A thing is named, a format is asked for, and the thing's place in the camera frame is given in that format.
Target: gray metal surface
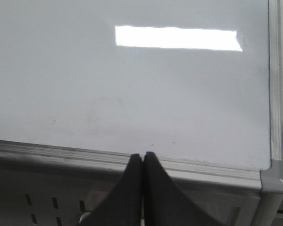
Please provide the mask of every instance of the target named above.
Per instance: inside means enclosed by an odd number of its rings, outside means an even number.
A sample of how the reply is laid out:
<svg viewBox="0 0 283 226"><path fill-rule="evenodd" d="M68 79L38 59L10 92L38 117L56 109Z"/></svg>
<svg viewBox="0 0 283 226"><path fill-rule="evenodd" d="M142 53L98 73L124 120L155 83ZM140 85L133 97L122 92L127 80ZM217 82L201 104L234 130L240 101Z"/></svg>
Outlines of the gray metal surface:
<svg viewBox="0 0 283 226"><path fill-rule="evenodd" d="M33 162L42 166L121 172L128 162L129 155L0 141L0 159L19 164ZM160 161L171 177L182 181L261 189L260 172L257 170L235 169L168 158L160 158Z"/></svg>
<svg viewBox="0 0 283 226"><path fill-rule="evenodd" d="M271 226L283 226L283 218L275 218Z"/></svg>
<svg viewBox="0 0 283 226"><path fill-rule="evenodd" d="M119 174L0 165L0 226L74 226L83 212L92 211L107 195L118 178ZM179 186L226 226L249 226L260 200L257 193L242 189Z"/></svg>
<svg viewBox="0 0 283 226"><path fill-rule="evenodd" d="M242 51L118 46L123 25ZM0 140L268 169L268 49L267 0L0 1Z"/></svg>
<svg viewBox="0 0 283 226"><path fill-rule="evenodd" d="M283 194L262 193L251 226L270 226L283 200Z"/></svg>
<svg viewBox="0 0 283 226"><path fill-rule="evenodd" d="M271 168L261 170L262 190L283 193L283 0L269 1Z"/></svg>

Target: ventilation slot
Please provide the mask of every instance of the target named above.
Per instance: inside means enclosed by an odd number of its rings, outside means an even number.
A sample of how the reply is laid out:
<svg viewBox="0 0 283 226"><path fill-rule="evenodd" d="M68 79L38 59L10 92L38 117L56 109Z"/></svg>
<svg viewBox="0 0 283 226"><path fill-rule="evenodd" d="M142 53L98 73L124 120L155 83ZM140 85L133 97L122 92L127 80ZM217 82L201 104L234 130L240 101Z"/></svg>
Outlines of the ventilation slot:
<svg viewBox="0 0 283 226"><path fill-rule="evenodd" d="M26 198L27 205L32 206L33 203L32 203L32 199L30 198L30 195L26 194L25 198Z"/></svg>
<svg viewBox="0 0 283 226"><path fill-rule="evenodd" d="M57 220L57 226L62 226L62 221L60 217L56 217Z"/></svg>
<svg viewBox="0 0 283 226"><path fill-rule="evenodd" d="M85 212L85 203L82 200L80 200L80 210L81 212Z"/></svg>
<svg viewBox="0 0 283 226"><path fill-rule="evenodd" d="M55 198L55 197L52 198L52 204L53 204L53 208L58 209L58 201L57 201L57 198Z"/></svg>
<svg viewBox="0 0 283 226"><path fill-rule="evenodd" d="M36 215L31 214L30 216L32 217L33 224L34 224L34 225L38 224Z"/></svg>

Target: gray plastic corner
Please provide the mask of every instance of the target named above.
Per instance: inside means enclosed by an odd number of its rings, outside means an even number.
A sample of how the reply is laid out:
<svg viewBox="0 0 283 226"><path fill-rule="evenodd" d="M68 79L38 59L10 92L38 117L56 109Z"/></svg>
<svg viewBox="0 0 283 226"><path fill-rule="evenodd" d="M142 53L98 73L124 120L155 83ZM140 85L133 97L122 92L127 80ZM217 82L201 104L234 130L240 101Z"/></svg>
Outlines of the gray plastic corner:
<svg viewBox="0 0 283 226"><path fill-rule="evenodd" d="M262 191L283 194L283 160L272 160L271 168L260 171Z"/></svg>

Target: whiteboard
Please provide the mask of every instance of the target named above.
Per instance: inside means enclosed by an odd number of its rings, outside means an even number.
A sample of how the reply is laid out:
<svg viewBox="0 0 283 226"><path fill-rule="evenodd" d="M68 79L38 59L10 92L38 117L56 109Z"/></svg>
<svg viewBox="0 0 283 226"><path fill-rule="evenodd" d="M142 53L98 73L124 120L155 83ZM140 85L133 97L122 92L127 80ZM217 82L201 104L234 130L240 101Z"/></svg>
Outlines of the whiteboard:
<svg viewBox="0 0 283 226"><path fill-rule="evenodd" d="M0 1L0 140L268 169L267 6Z"/></svg>

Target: black object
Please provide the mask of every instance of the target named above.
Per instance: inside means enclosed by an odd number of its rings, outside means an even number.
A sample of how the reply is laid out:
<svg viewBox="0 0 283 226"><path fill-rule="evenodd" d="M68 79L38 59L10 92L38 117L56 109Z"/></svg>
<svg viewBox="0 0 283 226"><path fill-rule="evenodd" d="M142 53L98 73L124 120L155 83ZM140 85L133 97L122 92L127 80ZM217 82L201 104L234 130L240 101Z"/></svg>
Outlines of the black object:
<svg viewBox="0 0 283 226"><path fill-rule="evenodd" d="M79 226L140 226L141 185L142 160L133 154L117 185Z"/></svg>
<svg viewBox="0 0 283 226"><path fill-rule="evenodd" d="M182 193L153 152L143 164L146 226L222 226Z"/></svg>

